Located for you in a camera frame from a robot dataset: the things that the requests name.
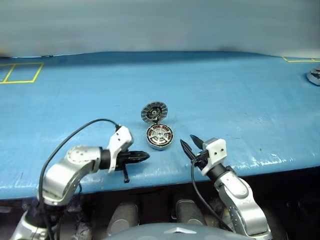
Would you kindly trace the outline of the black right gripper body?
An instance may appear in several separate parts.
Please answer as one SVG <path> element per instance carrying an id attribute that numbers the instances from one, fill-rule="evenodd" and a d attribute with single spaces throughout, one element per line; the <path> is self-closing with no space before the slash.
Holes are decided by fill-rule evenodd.
<path id="1" fill-rule="evenodd" d="M 191 161 L 195 167 L 203 170 L 208 164 L 209 152 L 208 150 L 201 151 L 195 155 L 195 158 Z"/>

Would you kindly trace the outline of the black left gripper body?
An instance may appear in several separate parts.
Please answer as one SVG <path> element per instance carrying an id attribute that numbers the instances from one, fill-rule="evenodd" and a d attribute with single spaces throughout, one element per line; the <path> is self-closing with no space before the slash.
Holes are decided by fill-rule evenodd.
<path id="1" fill-rule="evenodd" d="M 123 182 L 125 184 L 130 182 L 130 178 L 129 178 L 127 167 L 126 167 L 126 164 L 129 161 L 129 157 L 130 157 L 130 153 L 129 153 L 128 150 L 127 151 L 121 151 L 117 155 L 116 166 L 115 166 L 115 170 L 114 170 L 115 172 L 122 171 L 123 177 L 124 177 Z"/>

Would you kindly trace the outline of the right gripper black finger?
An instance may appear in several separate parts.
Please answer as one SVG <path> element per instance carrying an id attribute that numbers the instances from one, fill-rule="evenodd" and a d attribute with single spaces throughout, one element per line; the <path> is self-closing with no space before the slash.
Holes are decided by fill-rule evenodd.
<path id="1" fill-rule="evenodd" d="M 180 144 L 184 153 L 187 155 L 190 161 L 193 162 L 197 158 L 197 156 L 192 152 L 191 147 L 188 145 L 187 142 L 183 141 L 182 139 L 180 140 Z"/>
<path id="2" fill-rule="evenodd" d="M 202 139 L 200 139 L 199 137 L 191 134 L 190 135 L 192 141 L 194 142 L 194 144 L 200 149 L 200 150 L 203 150 L 204 147 L 203 147 L 203 144 L 204 144 L 204 141 Z"/>

